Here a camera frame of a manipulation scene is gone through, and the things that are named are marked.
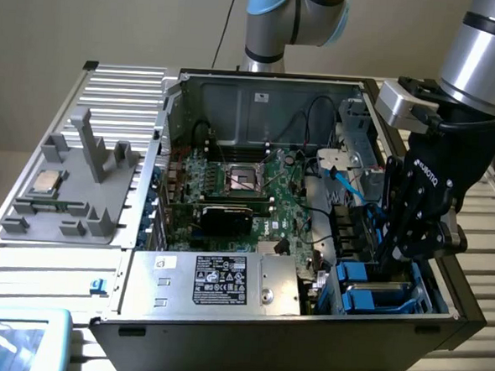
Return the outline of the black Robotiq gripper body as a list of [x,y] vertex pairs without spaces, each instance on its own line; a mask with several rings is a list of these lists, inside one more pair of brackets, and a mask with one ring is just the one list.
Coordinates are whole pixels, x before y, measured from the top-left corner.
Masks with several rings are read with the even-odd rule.
[[411,133],[407,143],[399,210],[412,220],[434,222],[448,212],[460,212],[467,191],[492,161],[493,132],[431,129]]

